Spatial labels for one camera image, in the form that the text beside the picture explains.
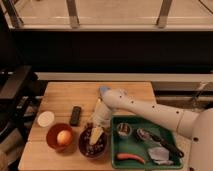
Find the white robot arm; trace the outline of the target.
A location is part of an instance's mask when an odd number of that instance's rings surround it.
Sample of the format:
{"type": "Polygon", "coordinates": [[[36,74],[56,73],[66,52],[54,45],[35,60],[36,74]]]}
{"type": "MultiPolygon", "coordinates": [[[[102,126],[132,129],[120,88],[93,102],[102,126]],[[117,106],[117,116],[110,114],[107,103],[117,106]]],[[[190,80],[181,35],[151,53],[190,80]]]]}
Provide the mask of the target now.
{"type": "Polygon", "coordinates": [[[105,126],[116,109],[141,116],[191,140],[189,171],[213,171],[213,108],[201,113],[131,98],[123,90],[102,86],[101,104],[92,114],[94,125],[105,126]]]}

